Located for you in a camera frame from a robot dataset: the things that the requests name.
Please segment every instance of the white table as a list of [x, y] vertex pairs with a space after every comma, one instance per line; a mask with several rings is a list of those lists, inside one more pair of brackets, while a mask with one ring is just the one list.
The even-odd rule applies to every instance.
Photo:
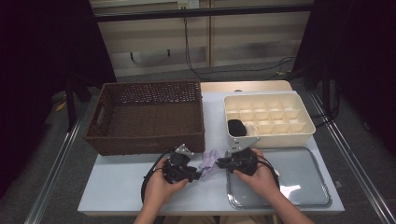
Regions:
[[[254, 91], [251, 93], [293, 92]], [[203, 93], [205, 120], [205, 150], [217, 149], [224, 154], [229, 149], [226, 140], [226, 125], [223, 112], [223, 98], [231, 94], [249, 92], [207, 92]], [[305, 147], [315, 156], [319, 170], [332, 197], [326, 207], [302, 207], [306, 213], [336, 214], [344, 211], [344, 206], [331, 180], [330, 174], [319, 153], [318, 146], [311, 137]], [[98, 155], [92, 168], [78, 211], [88, 216], [135, 216], [142, 206], [140, 189], [143, 176], [159, 155], [110, 156]], [[198, 166], [201, 154], [195, 154], [189, 165]], [[176, 193], [160, 212], [161, 216], [206, 216], [206, 215], [265, 215], [273, 214], [273, 209], [236, 210], [230, 206], [226, 173], [217, 172], [208, 179], [193, 181]]]

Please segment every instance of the person's right hand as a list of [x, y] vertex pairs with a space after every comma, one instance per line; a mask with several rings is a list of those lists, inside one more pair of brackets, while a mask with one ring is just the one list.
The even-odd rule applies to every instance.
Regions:
[[[260, 161], [264, 161], [262, 152], [256, 148], [252, 149], [258, 156]], [[234, 170], [233, 173], [242, 181], [247, 183], [253, 190], [261, 195], [262, 197], [268, 199], [270, 195], [274, 193], [279, 193], [279, 189], [276, 186], [273, 175], [268, 167], [263, 164], [258, 163], [257, 171], [254, 175], [245, 175], [242, 172]]]

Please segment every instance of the gray floor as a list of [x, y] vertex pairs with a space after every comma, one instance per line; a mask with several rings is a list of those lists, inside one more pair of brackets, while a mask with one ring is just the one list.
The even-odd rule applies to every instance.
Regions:
[[[238, 64], [212, 69], [202, 68], [200, 71], [258, 70], [272, 65], [277, 65], [277, 63]], [[285, 64], [282, 70], [289, 70], [290, 67], [291, 64]], [[220, 72], [205, 75], [205, 78], [224, 81], [265, 80], [270, 77], [272, 79], [282, 79], [282, 76], [273, 77], [276, 71], [277, 68], [254, 72]], [[196, 78], [192, 71], [180, 70], [143, 76], [119, 77], [119, 81], [190, 78]], [[301, 95], [308, 112], [311, 115], [316, 115], [318, 111], [312, 103], [309, 92], [304, 90], [302, 81], [300, 79], [293, 80], [291, 85]], [[133, 217], [86, 217], [77, 211], [79, 200], [97, 155], [83, 140], [95, 105], [95, 99], [99, 93], [99, 90], [92, 89], [91, 91], [92, 102], [87, 105], [88, 109], [82, 115], [81, 128], [74, 145], [70, 148], [44, 215], [39, 219], [40, 223], [132, 223], [134, 220]], [[59, 95], [54, 96], [54, 101], [59, 97]], [[320, 119], [313, 119], [313, 121], [321, 123]], [[370, 176], [391, 211], [395, 213], [396, 196], [393, 191], [396, 189], [396, 174], [394, 173], [396, 158], [386, 151], [375, 132], [368, 132], [364, 128], [359, 113], [351, 107], [344, 97], [342, 97], [340, 113], [335, 122], [367, 175]], [[0, 200], [1, 223], [23, 223], [27, 218], [64, 141], [65, 130], [67, 129], [66, 111], [52, 111], [46, 121], [45, 129], [46, 134], [44, 134], [35, 155], [30, 159], [21, 176], [12, 183], [5, 197]], [[315, 215], [311, 216], [312, 219], [317, 223], [382, 223], [357, 178], [350, 171], [326, 126], [317, 128], [314, 137], [332, 180], [342, 183], [342, 186], [337, 190], [346, 211], [338, 215]]]

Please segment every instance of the person's left hand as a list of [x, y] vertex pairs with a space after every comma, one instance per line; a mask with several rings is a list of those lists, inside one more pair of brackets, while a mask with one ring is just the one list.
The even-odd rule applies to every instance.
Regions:
[[166, 158], [162, 158], [157, 166], [156, 171], [152, 174], [146, 186], [146, 193], [144, 199], [144, 205], [151, 204], [151, 206], [159, 206], [160, 208], [166, 204], [172, 197], [172, 195], [183, 189], [187, 183], [188, 179], [183, 179], [174, 184], [169, 184], [163, 178], [163, 164]]

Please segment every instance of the table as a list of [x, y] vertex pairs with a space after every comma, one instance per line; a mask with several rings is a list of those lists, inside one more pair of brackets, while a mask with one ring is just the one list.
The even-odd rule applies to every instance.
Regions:
[[[286, 81], [223, 82], [202, 83], [205, 150], [229, 149], [225, 141], [225, 125], [218, 118], [222, 108], [219, 100], [227, 94], [238, 94], [235, 90], [254, 92], [291, 92]], [[336, 214], [344, 211], [330, 174], [321, 158], [318, 146], [311, 137], [306, 147], [314, 154], [319, 170], [332, 197], [326, 207], [301, 207], [306, 213]], [[129, 155], [102, 157], [98, 155], [92, 168], [78, 211], [88, 216], [136, 216], [142, 205], [140, 188], [143, 176], [159, 155]], [[190, 165], [198, 166], [202, 159], [199, 154], [191, 158]], [[230, 206], [226, 190], [225, 172], [217, 172], [205, 180], [194, 181], [176, 193], [160, 212], [160, 216], [229, 216], [229, 215], [268, 215], [271, 208], [236, 210]]]

